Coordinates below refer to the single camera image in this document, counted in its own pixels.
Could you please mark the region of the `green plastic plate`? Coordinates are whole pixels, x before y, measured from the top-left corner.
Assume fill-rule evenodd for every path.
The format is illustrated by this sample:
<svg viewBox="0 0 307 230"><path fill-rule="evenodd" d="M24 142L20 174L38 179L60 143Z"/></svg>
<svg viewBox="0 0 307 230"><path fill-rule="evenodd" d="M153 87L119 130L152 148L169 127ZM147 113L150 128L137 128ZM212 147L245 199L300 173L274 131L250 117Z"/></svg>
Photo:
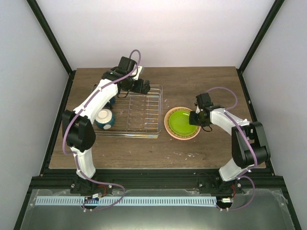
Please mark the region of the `green plastic plate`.
<svg viewBox="0 0 307 230"><path fill-rule="evenodd" d="M190 111L176 110L169 116L168 124L175 134L190 136L197 132L198 127L189 124L189 113Z"/></svg>

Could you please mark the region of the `dark blue ceramic mug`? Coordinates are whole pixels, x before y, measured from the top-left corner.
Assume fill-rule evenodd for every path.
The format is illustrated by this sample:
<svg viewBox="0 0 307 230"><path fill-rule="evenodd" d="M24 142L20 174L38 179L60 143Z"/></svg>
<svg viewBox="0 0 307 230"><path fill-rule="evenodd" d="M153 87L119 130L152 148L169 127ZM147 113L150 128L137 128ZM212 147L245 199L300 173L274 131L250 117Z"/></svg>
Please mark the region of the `dark blue ceramic mug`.
<svg viewBox="0 0 307 230"><path fill-rule="evenodd" d="M114 96L106 103L105 108L112 110L115 103L116 103L116 97Z"/></svg>

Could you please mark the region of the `white and teal bowl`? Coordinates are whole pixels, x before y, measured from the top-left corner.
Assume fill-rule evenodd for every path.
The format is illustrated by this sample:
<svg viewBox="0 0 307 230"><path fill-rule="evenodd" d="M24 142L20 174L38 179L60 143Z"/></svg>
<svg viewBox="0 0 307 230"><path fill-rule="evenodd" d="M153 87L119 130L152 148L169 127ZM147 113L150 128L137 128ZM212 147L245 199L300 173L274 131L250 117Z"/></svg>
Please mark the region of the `white and teal bowl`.
<svg viewBox="0 0 307 230"><path fill-rule="evenodd" d="M103 130L108 130L115 124L115 116L109 109L102 109L95 119L96 125Z"/></svg>

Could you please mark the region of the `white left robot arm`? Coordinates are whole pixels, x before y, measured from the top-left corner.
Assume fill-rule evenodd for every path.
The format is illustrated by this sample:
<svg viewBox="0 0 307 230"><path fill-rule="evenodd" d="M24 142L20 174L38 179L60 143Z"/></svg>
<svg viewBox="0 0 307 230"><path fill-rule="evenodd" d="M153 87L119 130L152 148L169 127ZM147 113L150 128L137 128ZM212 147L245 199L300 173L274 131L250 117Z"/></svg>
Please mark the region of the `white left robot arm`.
<svg viewBox="0 0 307 230"><path fill-rule="evenodd" d="M92 146L96 139L93 124L107 102L121 90L139 94L149 92L150 83L139 77L141 72L139 60L122 57L116 67L103 73L97 87L79 106L62 114L62 150L66 154L66 147L70 147L76 173L83 178L81 188L86 193L94 193L99 184L93 178L96 172L92 158Z"/></svg>

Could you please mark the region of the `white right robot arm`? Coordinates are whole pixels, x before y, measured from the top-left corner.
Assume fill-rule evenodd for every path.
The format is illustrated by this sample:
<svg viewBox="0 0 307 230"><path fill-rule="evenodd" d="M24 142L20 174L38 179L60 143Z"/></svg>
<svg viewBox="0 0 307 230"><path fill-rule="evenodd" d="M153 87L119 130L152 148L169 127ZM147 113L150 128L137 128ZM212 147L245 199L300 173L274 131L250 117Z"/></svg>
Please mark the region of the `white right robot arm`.
<svg viewBox="0 0 307 230"><path fill-rule="evenodd" d="M234 180L242 176L271 157L267 137L261 122L250 122L228 112L220 105L214 105L209 94L196 96L196 110L190 112L189 124L211 132L212 125L223 129L231 136L232 157L219 169L213 188L218 193L226 192Z"/></svg>

